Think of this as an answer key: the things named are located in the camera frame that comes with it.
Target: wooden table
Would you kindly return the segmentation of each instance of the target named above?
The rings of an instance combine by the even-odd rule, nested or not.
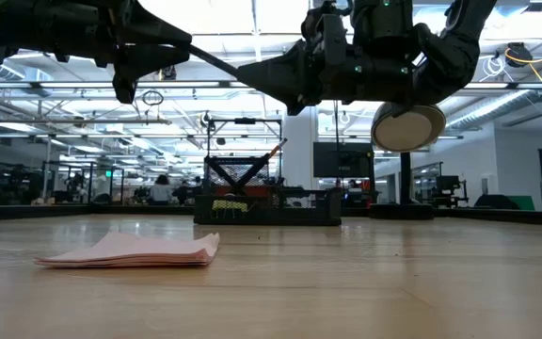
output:
[[[45,269],[108,231],[220,232],[206,268]],[[191,217],[0,221],[0,338],[542,339],[542,226],[439,218],[342,227]]]

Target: white pillar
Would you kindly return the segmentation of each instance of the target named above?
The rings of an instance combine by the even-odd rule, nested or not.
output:
[[[284,116],[283,135],[288,143],[283,147],[282,175],[287,186],[317,189],[312,176],[312,143],[317,141],[317,108],[306,107],[295,117]]]

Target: cable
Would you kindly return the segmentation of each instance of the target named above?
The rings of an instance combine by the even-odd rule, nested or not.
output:
[[[533,66],[533,64],[529,64],[529,66],[531,67],[531,69],[533,69],[533,72],[534,72],[534,74],[536,74],[536,77],[539,80],[541,80],[541,82],[542,82],[542,76],[541,76],[541,74],[539,74],[539,72],[536,70],[536,68]]]
[[[527,64],[534,64],[534,63],[539,63],[539,62],[542,62],[542,59],[540,60],[524,60],[524,59],[518,59],[517,57],[513,57],[513,56],[510,56],[509,55],[509,51],[511,51],[511,48],[508,48],[505,50],[505,56],[514,60],[514,61],[517,61],[517,62],[522,62],[522,63],[527,63]]]

